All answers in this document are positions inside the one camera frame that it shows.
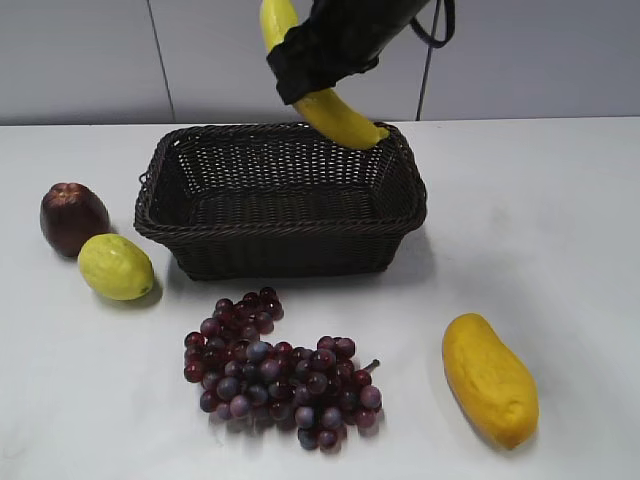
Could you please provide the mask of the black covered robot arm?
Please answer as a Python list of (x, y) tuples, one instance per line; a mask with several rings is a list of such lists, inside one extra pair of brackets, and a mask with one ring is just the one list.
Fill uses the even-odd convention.
[(314, 1), (301, 21), (289, 1), (264, 1), (260, 26), (266, 61), (282, 102), (333, 88), (375, 68), (382, 50), (427, 5), (425, 1)]

